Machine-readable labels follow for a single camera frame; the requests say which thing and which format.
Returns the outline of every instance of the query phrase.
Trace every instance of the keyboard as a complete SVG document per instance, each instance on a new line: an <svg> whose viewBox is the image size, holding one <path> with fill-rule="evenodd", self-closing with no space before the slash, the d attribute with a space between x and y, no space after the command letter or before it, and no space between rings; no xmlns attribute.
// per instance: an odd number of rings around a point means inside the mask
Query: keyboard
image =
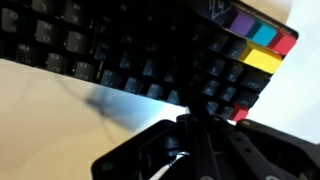
<svg viewBox="0 0 320 180"><path fill-rule="evenodd" d="M298 33L235 0L3 0L0 56L245 118Z"/></svg>

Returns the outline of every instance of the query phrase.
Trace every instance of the white table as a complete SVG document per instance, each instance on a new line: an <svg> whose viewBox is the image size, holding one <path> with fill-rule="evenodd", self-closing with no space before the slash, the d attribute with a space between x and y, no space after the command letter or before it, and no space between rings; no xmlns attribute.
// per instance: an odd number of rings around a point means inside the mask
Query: white table
<svg viewBox="0 0 320 180"><path fill-rule="evenodd" d="M320 142L320 1L251 1L300 33L249 118ZM91 179L94 160L185 109L0 61L0 179Z"/></svg>

